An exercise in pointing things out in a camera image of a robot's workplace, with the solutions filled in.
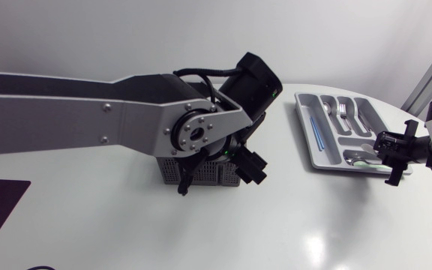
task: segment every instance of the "spoon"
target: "spoon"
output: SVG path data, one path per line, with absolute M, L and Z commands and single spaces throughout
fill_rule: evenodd
M 327 103 L 327 102 L 323 102 L 322 105 L 324 106 L 324 110 L 326 111 L 328 116 L 330 116 L 331 115 L 331 105 L 329 105 L 329 103 Z

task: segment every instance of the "round joint cover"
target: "round joint cover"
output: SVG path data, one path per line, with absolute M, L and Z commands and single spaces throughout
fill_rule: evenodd
M 176 122 L 171 134 L 171 143 L 175 148 L 195 152 L 212 142 L 208 130 L 204 128 L 205 123 L 199 121 L 200 116 L 205 113 L 209 112 L 205 109 L 195 109 L 184 114 Z

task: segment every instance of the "fork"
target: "fork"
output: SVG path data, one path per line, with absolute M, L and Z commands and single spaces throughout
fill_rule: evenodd
M 339 111 L 340 111 L 341 119 L 343 119 L 344 124 L 351 131 L 352 130 L 351 123 L 350 123 L 350 121 L 348 121 L 348 118 L 347 118 L 346 104 L 345 103 L 339 103 Z

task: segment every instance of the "white table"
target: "white table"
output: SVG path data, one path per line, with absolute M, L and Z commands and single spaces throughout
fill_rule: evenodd
M 314 169 L 285 85 L 250 138 L 259 186 L 164 185 L 153 157 L 120 146 L 0 155 L 0 179 L 31 181 L 0 230 L 0 269 L 432 269 L 432 172 Z M 415 119 L 371 99 L 391 131 Z M 426 134 L 420 124 L 417 136 Z

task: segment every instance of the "screw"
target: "screw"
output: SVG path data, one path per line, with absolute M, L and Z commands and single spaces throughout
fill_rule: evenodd
M 102 136 L 100 139 L 100 142 L 103 144 L 109 143 L 110 142 L 110 138 L 106 137 L 106 136 Z
M 103 111 L 105 112 L 105 113 L 109 113 L 109 112 L 111 112 L 111 104 L 109 104 L 109 103 L 105 103 L 104 105 L 103 105 Z

